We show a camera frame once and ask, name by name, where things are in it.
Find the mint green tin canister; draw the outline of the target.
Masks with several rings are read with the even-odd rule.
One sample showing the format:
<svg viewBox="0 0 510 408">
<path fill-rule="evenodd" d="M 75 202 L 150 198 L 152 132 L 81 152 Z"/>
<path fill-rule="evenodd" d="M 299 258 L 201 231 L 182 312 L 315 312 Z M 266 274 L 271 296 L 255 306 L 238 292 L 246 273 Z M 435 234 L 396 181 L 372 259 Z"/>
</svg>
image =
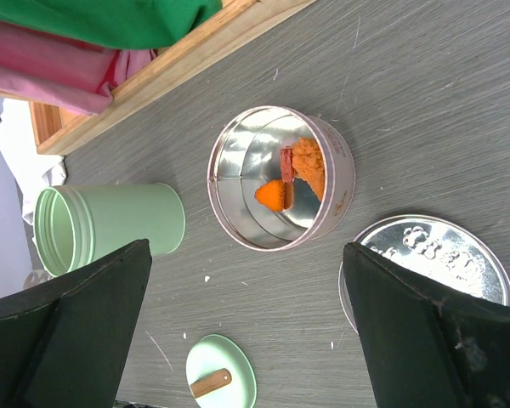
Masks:
<svg viewBox="0 0 510 408">
<path fill-rule="evenodd" d="M 185 227 L 178 193 L 162 183 L 52 186 L 40 193 L 33 214 L 37 252 L 53 277 L 141 239 L 151 254 L 169 254 Z"/>
</svg>

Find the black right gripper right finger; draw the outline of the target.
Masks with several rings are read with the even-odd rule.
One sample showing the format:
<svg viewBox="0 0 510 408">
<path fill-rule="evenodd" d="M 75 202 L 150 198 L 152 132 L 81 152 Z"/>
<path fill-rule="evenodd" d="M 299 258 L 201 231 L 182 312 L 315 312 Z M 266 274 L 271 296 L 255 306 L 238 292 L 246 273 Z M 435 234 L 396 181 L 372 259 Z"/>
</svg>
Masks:
<svg viewBox="0 0 510 408">
<path fill-rule="evenodd" d="M 379 407 L 510 407 L 510 307 L 359 243 L 343 276 Z"/>
</svg>

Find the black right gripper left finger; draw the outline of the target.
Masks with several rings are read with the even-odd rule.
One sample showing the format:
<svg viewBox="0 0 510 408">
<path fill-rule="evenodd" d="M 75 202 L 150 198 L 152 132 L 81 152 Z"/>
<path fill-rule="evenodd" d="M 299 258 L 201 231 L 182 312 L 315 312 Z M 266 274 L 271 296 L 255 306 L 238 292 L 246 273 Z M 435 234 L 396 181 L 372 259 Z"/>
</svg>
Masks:
<svg viewBox="0 0 510 408">
<path fill-rule="evenodd" d="M 0 298 L 0 407 L 111 407 L 150 277 L 148 240 Z"/>
</svg>

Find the white cloth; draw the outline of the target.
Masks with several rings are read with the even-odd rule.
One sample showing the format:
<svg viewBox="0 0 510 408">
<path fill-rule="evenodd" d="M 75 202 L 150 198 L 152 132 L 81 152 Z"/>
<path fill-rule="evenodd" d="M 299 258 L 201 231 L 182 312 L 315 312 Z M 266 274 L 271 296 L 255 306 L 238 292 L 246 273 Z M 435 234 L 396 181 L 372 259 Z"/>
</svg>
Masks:
<svg viewBox="0 0 510 408">
<path fill-rule="evenodd" d="M 64 157 L 37 153 L 29 104 L 5 99 L 0 115 L 0 152 L 22 194 L 22 218 L 32 225 L 40 193 L 67 179 Z"/>
</svg>

